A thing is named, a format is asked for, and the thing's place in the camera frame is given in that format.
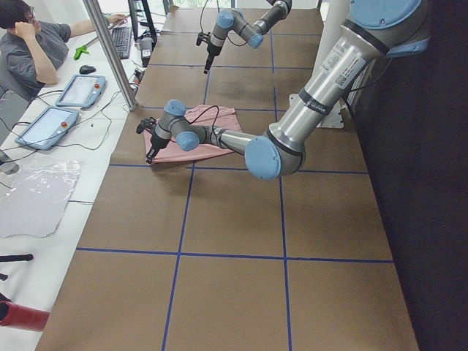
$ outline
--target label on robot arm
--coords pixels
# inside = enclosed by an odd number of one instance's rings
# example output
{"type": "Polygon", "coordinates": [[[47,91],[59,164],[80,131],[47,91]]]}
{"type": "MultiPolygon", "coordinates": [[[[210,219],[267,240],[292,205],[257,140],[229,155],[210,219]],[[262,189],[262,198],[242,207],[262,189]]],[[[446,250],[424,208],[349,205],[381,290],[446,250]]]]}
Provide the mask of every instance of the label on robot arm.
{"type": "Polygon", "coordinates": [[[339,88],[345,89],[365,64],[366,60],[358,56],[355,51],[346,50],[341,45],[336,44],[320,65],[320,69],[339,88]]]}

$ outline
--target person's hand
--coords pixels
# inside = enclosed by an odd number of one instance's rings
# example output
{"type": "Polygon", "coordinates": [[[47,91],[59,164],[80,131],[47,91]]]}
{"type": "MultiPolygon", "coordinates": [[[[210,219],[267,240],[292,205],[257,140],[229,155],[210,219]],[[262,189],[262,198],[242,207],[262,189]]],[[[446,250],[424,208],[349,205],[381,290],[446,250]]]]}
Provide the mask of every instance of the person's hand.
{"type": "Polygon", "coordinates": [[[112,24],[121,22],[126,18],[127,16],[122,15],[121,13],[116,13],[115,15],[110,15],[107,17],[107,19],[109,20],[109,23],[112,23],[112,24]]]}
{"type": "Polygon", "coordinates": [[[36,29],[30,23],[16,22],[15,23],[15,35],[22,39],[36,37],[36,29]]]}

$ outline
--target black keyboard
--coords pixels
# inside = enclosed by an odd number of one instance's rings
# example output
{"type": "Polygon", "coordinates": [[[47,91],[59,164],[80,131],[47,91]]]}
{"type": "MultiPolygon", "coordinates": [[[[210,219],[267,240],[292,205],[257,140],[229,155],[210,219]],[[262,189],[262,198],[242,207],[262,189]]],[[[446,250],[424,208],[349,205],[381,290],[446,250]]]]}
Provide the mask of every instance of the black keyboard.
{"type": "Polygon", "coordinates": [[[116,27],[112,30],[112,42],[116,46],[118,57],[123,60],[130,56],[132,27],[116,27]]]}

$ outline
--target tablet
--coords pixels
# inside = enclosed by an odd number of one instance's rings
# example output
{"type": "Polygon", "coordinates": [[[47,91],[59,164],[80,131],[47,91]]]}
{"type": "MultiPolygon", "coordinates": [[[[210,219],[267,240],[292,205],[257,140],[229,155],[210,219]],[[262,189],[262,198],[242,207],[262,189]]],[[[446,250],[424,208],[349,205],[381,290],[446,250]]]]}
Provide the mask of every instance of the tablet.
{"type": "Polygon", "coordinates": [[[56,105],[90,108],[100,98],[105,83],[102,75],[74,75],[56,105]]]}
{"type": "Polygon", "coordinates": [[[15,142],[37,150],[48,150],[65,136],[78,116],[76,110],[49,106],[21,132],[15,142]]]}

